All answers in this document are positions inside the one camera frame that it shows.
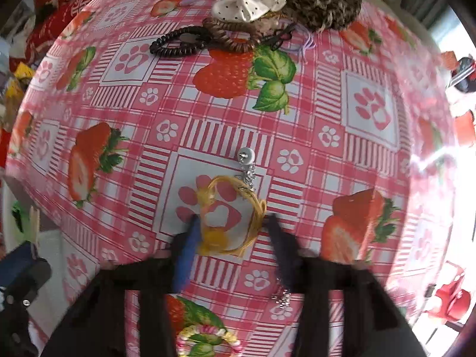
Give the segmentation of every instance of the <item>colorful bead bracelet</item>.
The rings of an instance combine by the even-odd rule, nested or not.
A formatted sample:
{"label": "colorful bead bracelet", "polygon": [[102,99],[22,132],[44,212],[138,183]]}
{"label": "colorful bead bracelet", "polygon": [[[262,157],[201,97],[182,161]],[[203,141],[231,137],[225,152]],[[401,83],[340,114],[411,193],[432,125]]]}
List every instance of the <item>colorful bead bracelet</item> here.
{"label": "colorful bead bracelet", "polygon": [[176,346],[178,357],[188,356],[188,353],[185,352],[185,344],[187,340],[195,334],[213,334],[221,337],[229,343],[233,350],[230,357],[241,357],[243,354],[243,347],[241,346],[240,341],[238,341],[233,333],[230,333],[226,329],[219,329],[216,326],[210,325],[192,325],[183,329],[177,336]]}

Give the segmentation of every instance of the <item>yellow bracelet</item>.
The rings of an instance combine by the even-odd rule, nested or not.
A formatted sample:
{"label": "yellow bracelet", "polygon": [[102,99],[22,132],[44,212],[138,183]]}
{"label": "yellow bracelet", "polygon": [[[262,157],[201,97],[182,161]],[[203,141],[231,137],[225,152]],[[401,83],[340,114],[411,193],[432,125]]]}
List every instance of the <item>yellow bracelet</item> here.
{"label": "yellow bracelet", "polygon": [[[228,239],[222,227],[210,227],[205,223],[205,215],[208,208],[215,202],[215,191],[217,183],[229,182],[239,195],[248,200],[253,206],[253,215],[249,223],[246,238],[241,246],[227,250]],[[266,213],[266,201],[259,200],[256,194],[248,189],[246,184],[236,177],[216,176],[208,187],[197,190],[198,203],[200,205],[202,243],[198,249],[200,255],[226,254],[242,256],[245,249],[252,245],[261,230],[263,218]]]}

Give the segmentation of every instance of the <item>table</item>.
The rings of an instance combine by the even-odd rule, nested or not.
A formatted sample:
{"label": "table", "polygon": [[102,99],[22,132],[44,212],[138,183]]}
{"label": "table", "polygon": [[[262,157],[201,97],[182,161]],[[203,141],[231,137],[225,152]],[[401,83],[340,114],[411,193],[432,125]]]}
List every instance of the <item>table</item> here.
{"label": "table", "polygon": [[[368,2],[346,32],[315,35],[306,62],[263,49],[183,59],[148,52],[162,34],[198,25],[214,1],[92,0],[84,23],[69,26],[40,64],[21,107],[31,131],[21,131],[21,151],[6,172],[61,227],[67,299],[100,261],[133,262],[165,248],[198,211],[197,188],[239,174],[236,153],[248,146],[259,198],[305,248],[318,252],[323,232],[335,228],[337,199],[349,207],[348,195],[375,189],[392,203],[394,229],[385,226],[365,255],[411,319],[452,226],[455,137],[438,55]],[[301,39],[296,34],[291,46]],[[285,67],[264,71],[258,58]],[[237,247],[251,209],[229,188],[218,193],[207,218]],[[286,309],[270,300],[275,272],[265,231],[242,257],[196,255],[191,284],[168,300],[173,326],[190,318],[224,325],[246,346],[244,356],[288,356],[302,297]],[[333,356],[343,304],[338,292],[331,298]],[[135,356],[133,292],[127,316]]]}

